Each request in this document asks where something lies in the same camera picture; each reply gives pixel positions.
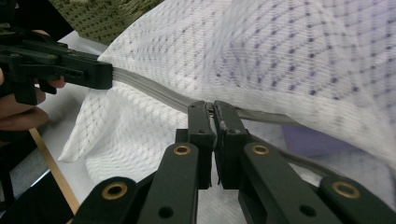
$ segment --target human hand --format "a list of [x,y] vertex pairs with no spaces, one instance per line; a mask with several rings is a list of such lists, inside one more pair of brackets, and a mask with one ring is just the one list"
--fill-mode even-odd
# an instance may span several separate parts
[[[0,69],[0,86],[5,81],[3,71]],[[64,78],[49,81],[55,88],[64,86]],[[46,99],[46,94],[40,89],[35,89],[37,103],[41,104]],[[46,123],[49,116],[35,105],[24,105],[15,101],[14,94],[0,98],[0,130],[1,131],[26,131]]]

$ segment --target wooden strip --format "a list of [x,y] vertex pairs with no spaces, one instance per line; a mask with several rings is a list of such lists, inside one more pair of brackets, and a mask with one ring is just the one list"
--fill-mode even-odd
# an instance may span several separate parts
[[70,188],[69,184],[67,183],[64,175],[61,173],[58,165],[56,164],[55,160],[50,155],[50,152],[44,143],[43,139],[41,138],[40,134],[38,133],[37,129],[29,130],[30,135],[32,135],[33,139],[35,140],[35,144],[37,145],[38,149],[41,152],[41,155],[44,157],[44,161],[48,165],[50,171],[52,172],[53,177],[56,180],[59,188],[61,189],[62,194],[66,198],[67,203],[70,206],[73,214],[76,214],[79,208],[79,202],[76,198],[76,195],[73,193],[73,190]]

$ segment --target gray zipper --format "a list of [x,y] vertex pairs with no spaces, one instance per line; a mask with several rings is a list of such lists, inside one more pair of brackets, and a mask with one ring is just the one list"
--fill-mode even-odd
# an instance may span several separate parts
[[[187,107],[190,104],[198,101],[171,91],[153,80],[121,68],[114,68],[113,79],[135,87],[154,99],[161,101],[164,104],[169,105],[183,113],[187,113]],[[238,115],[241,119],[250,119],[274,124],[298,125],[295,120],[289,118],[286,115],[252,111],[242,108],[236,108],[236,111],[238,112]]]

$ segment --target white mesh fabric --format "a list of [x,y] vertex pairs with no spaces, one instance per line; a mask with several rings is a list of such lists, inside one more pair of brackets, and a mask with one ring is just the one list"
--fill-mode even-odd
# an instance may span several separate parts
[[[288,115],[396,169],[395,5],[165,0],[100,60],[192,99]],[[116,83],[87,96],[61,160],[87,155],[95,182],[113,175],[139,180],[185,125],[185,115]]]

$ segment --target brass ring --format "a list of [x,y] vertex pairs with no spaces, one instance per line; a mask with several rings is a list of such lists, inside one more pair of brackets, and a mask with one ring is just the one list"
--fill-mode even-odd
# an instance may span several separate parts
[[107,200],[116,200],[120,197],[122,197],[126,191],[128,190],[128,187],[124,182],[117,181],[113,182],[109,185],[107,185],[103,191],[102,191],[102,197]]
[[174,148],[174,152],[179,156],[184,156],[191,152],[191,148],[187,146],[178,146]]
[[256,154],[260,154],[260,155],[265,155],[265,154],[270,153],[270,149],[268,149],[268,147],[264,147],[264,146],[260,146],[260,145],[254,146],[253,151]]
[[[343,189],[341,189],[341,187],[349,189],[350,192],[344,191]],[[346,198],[358,199],[361,196],[361,192],[355,186],[344,181],[337,181],[332,183],[332,188],[335,190],[335,192]]]

